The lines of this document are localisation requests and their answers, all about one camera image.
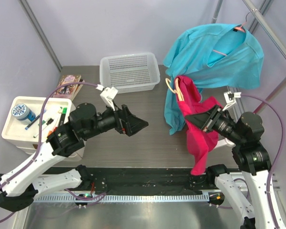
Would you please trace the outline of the illustrated book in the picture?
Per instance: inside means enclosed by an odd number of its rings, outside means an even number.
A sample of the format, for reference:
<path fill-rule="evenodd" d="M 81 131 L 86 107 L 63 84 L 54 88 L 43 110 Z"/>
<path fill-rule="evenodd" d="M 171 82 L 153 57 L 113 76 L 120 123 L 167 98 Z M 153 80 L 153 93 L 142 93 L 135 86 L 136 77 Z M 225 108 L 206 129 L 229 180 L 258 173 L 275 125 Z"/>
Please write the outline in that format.
<path fill-rule="evenodd" d="M 84 79 L 81 75 L 63 75 L 59 81 L 58 86 L 65 85 L 67 83 L 73 83 L 73 82 L 84 82 Z M 82 85 L 81 84 L 72 84 L 68 85 L 66 87 L 62 87 L 58 89 L 54 94 L 54 98 L 64 98 L 64 99 L 70 99 L 71 101 L 76 97 L 78 92 L 81 90 Z"/>

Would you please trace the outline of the blue pen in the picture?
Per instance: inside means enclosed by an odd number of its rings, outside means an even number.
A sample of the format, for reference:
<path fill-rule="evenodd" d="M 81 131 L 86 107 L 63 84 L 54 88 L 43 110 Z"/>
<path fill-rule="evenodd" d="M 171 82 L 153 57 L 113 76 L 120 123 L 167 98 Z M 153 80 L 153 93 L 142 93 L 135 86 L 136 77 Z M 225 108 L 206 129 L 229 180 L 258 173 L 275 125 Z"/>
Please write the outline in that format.
<path fill-rule="evenodd" d="M 38 116 L 36 116 L 31 123 L 29 123 L 26 127 L 25 130 L 28 130 L 35 122 L 37 122 L 37 120 L 40 118 L 41 114 L 39 114 Z"/>

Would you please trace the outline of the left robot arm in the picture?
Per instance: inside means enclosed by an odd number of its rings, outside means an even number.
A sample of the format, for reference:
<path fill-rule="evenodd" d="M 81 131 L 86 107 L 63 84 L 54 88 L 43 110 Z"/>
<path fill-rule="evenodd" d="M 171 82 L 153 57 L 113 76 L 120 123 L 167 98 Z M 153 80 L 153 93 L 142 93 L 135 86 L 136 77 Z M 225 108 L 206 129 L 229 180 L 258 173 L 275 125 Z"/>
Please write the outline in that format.
<path fill-rule="evenodd" d="M 93 178 L 86 166 L 79 165 L 50 177 L 41 177 L 41 174 L 84 148 L 85 141 L 92 137 L 112 129 L 133 136 L 148 125 L 124 104 L 121 108 L 107 107 L 103 113 L 98 113 L 92 104 L 80 104 L 70 113 L 68 122 L 47 137 L 38 152 L 9 173 L 0 174 L 0 207 L 17 212 L 37 198 L 55 191 L 69 188 L 88 190 Z"/>

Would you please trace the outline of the blue t shirt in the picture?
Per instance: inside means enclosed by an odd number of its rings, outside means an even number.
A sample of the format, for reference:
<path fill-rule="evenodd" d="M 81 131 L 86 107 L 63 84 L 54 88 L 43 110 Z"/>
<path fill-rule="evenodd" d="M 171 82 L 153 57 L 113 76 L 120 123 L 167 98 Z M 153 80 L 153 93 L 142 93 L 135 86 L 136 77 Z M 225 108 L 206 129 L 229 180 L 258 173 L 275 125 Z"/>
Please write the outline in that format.
<path fill-rule="evenodd" d="M 183 32 L 174 42 L 163 64 L 166 75 L 190 78 L 198 91 L 231 86 L 246 90 L 260 86 L 264 52 L 258 40 L 245 28 L 245 33 L 233 31 L 237 24 L 211 23 Z M 220 55 L 217 50 L 227 54 Z M 176 95 L 167 88 L 164 118 L 169 134 L 183 129 L 185 119 L 177 105 Z"/>

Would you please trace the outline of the grey clothes rack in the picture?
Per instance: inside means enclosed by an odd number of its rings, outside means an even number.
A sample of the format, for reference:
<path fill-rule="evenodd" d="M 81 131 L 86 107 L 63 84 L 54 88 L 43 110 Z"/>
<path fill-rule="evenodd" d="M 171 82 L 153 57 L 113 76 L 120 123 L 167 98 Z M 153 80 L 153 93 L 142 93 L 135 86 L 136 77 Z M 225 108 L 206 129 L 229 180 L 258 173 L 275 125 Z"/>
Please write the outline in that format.
<path fill-rule="evenodd" d="M 265 52 L 265 62 L 261 73 L 260 87 L 246 90 L 229 86 L 231 92 L 241 92 L 241 98 L 233 108 L 237 117 L 244 111 L 253 111 L 264 119 L 265 135 L 262 142 L 271 154 L 279 148 L 280 125 L 284 125 L 282 152 L 286 154 L 286 45 L 279 38 L 282 31 L 274 31 L 265 16 L 276 4 L 272 0 L 262 0 L 255 4 L 252 0 L 244 0 L 236 4 L 243 15 L 239 23 L 245 21 L 244 27 L 257 40 Z"/>

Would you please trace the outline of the black green marker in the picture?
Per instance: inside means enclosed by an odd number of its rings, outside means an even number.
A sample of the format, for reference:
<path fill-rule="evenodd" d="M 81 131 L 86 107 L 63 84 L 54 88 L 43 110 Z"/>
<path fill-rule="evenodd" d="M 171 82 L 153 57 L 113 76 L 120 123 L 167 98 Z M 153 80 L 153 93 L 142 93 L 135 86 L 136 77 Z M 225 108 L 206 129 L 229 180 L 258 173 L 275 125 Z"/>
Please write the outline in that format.
<path fill-rule="evenodd" d="M 61 125 L 63 125 L 63 124 L 64 124 L 64 120 L 65 120 L 66 112 L 67 112 L 67 107 L 64 107 L 64 108 L 63 108 L 63 110 L 62 110 L 62 113 L 61 113 L 60 119 L 59 119 L 58 126 L 61 126 Z"/>

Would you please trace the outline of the white plastic basket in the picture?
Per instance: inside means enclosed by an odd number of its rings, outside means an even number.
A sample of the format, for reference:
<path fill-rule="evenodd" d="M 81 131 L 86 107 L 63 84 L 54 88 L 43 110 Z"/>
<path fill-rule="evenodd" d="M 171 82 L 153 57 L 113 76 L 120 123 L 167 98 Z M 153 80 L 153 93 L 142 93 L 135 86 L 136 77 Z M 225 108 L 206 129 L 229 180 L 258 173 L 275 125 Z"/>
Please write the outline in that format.
<path fill-rule="evenodd" d="M 100 83 L 118 93 L 153 90 L 160 82 L 156 56 L 151 52 L 104 57 L 100 61 Z"/>

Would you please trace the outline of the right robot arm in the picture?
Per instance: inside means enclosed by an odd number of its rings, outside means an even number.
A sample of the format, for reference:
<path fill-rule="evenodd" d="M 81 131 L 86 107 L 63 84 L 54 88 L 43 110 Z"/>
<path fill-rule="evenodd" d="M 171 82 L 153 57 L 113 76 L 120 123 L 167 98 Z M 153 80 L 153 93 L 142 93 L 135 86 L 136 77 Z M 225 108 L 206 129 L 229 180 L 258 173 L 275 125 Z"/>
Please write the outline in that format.
<path fill-rule="evenodd" d="M 239 227 L 285 229 L 272 183 L 274 163 L 260 142 L 264 133 L 261 117 L 245 112 L 235 122 L 228 111 L 216 105 L 185 119 L 203 132 L 216 131 L 234 144 L 233 159 L 242 172 L 251 199 L 242 194 L 223 164 L 208 167 L 205 181 L 210 188 L 218 188 L 223 193 L 239 219 Z"/>

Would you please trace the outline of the white drawer organizer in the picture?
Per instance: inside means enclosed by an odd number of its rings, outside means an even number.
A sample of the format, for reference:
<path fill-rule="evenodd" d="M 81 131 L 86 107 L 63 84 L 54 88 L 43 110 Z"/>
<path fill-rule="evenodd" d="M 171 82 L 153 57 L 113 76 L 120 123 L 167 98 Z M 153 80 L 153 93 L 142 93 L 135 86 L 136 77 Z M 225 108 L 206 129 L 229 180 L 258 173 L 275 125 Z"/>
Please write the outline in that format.
<path fill-rule="evenodd" d="M 24 151 L 28 155 L 35 153 L 38 146 L 39 137 L 34 138 L 33 136 L 39 131 L 39 121 L 37 120 L 37 122 L 35 122 L 28 130 L 25 130 L 25 127 L 29 124 L 29 122 L 17 120 L 11 115 L 11 110 L 17 104 L 25 104 L 36 115 L 39 115 L 44 100 L 44 97 L 15 97 L 1 133 L 3 139 L 12 143 L 18 149 Z M 66 123 L 68 121 L 70 112 L 75 109 L 72 101 L 70 99 L 63 98 L 50 98 L 47 101 L 45 106 L 45 113 L 43 114 L 42 120 L 47 121 L 49 118 L 53 118 L 54 121 L 42 132 L 42 142 L 44 142 L 47 138 L 47 135 L 58 126 L 59 119 L 64 107 L 67 107 L 67 112 L 64 120 Z"/>

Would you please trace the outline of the black cap marker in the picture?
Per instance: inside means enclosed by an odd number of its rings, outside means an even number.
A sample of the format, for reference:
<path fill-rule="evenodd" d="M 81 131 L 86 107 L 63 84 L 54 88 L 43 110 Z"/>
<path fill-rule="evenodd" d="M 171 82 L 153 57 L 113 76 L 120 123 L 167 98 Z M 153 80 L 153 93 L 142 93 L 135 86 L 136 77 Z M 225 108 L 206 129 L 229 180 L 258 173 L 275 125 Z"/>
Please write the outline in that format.
<path fill-rule="evenodd" d="M 50 124 L 53 123 L 53 121 L 54 121 L 53 118 L 49 118 L 49 119 L 47 120 L 47 122 L 45 122 L 45 123 L 42 124 L 42 126 L 41 126 L 41 131 L 39 131 L 38 133 L 36 133 L 33 137 L 34 137 L 34 138 L 37 138 L 39 135 L 41 135 L 42 132 L 43 132 Z"/>

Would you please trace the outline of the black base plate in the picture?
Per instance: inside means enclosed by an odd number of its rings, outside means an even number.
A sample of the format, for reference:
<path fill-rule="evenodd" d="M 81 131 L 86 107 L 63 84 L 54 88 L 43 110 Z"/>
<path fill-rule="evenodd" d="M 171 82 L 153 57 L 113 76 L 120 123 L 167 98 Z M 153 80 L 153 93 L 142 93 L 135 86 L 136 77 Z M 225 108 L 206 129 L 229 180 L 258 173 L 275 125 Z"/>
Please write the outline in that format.
<path fill-rule="evenodd" d="M 89 167 L 87 170 L 93 180 L 87 187 L 71 191 L 88 191 L 93 187 L 96 194 L 184 196 L 219 189 L 206 173 L 192 176 L 189 168 Z"/>

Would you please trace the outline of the wooden hanger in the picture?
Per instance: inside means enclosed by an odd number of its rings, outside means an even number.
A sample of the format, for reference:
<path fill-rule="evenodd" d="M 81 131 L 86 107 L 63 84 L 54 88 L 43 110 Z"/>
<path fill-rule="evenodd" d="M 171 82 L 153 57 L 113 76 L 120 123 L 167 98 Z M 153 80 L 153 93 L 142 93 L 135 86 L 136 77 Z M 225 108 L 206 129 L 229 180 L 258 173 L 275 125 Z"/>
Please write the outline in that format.
<path fill-rule="evenodd" d="M 171 79 L 169 79 L 169 78 L 165 79 L 165 83 L 168 87 L 168 90 L 171 91 L 171 93 L 177 95 L 177 101 L 183 101 L 184 102 L 185 101 L 184 95 L 180 89 L 180 79 L 178 77 L 176 77 L 174 79 L 174 87 L 173 88 L 171 87 L 171 82 L 172 82 Z"/>

